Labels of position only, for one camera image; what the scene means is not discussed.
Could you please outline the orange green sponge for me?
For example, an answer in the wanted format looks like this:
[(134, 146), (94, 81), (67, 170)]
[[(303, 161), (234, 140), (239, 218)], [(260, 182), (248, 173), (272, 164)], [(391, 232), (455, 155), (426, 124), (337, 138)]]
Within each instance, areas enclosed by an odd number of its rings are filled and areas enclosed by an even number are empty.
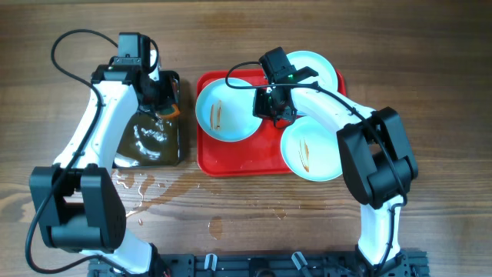
[(177, 104), (171, 104), (167, 108), (162, 109), (161, 111), (157, 112), (157, 115), (159, 118), (162, 119), (171, 119), (175, 118), (180, 115), (180, 110)]

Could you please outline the white plate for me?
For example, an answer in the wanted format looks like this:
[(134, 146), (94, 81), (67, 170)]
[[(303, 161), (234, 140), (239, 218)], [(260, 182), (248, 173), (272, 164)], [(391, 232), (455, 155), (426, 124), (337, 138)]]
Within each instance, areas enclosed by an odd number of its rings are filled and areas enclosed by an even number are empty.
[(262, 119), (253, 116), (254, 89), (229, 87), (224, 78), (199, 93), (195, 114), (202, 130), (222, 142), (239, 142), (253, 135)]
[(284, 130), (280, 149), (288, 168), (303, 179), (326, 182), (342, 174), (335, 134), (311, 117), (300, 117)]
[(295, 51), (287, 54), (289, 62), (296, 68), (309, 67), (318, 73), (317, 77), (310, 77), (301, 84), (318, 82), (319, 86), (330, 91), (337, 92), (339, 81), (334, 66), (322, 55), (311, 51)]

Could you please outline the white plate top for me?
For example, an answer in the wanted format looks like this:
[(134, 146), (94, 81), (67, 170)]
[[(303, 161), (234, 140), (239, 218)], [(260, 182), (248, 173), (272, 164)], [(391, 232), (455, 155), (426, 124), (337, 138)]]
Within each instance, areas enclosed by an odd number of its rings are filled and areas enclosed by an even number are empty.
[(339, 81), (334, 66), (322, 55), (311, 51), (295, 51), (287, 54), (289, 62), (296, 68), (309, 67), (318, 73), (317, 77), (310, 77), (301, 84), (318, 82), (319, 86), (330, 91), (337, 92)]

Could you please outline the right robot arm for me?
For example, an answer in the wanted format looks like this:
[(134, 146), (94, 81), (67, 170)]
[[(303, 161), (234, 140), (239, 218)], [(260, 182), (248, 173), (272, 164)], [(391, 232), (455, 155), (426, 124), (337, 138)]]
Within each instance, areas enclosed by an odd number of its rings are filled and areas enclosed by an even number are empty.
[(357, 105), (318, 84), (262, 86), (254, 114), (292, 123), (281, 138), (281, 155), (303, 179), (342, 176), (361, 205), (357, 253), (370, 275), (397, 265), (401, 209), (418, 169), (407, 134), (392, 108)]

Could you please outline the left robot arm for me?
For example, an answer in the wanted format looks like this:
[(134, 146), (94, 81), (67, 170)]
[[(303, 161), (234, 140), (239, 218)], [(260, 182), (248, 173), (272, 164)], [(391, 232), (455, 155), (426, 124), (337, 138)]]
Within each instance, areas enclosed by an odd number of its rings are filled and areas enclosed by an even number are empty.
[[(100, 65), (88, 86), (91, 100), (70, 143), (52, 166), (31, 173), (35, 216), (25, 241), (26, 262), (41, 274), (93, 261), (123, 276), (167, 276), (157, 248), (127, 230), (125, 208), (111, 180), (128, 121), (140, 106), (161, 100), (162, 72), (156, 66)], [(47, 247), (80, 253), (82, 259), (58, 269), (39, 267), (32, 258), (36, 229)]]

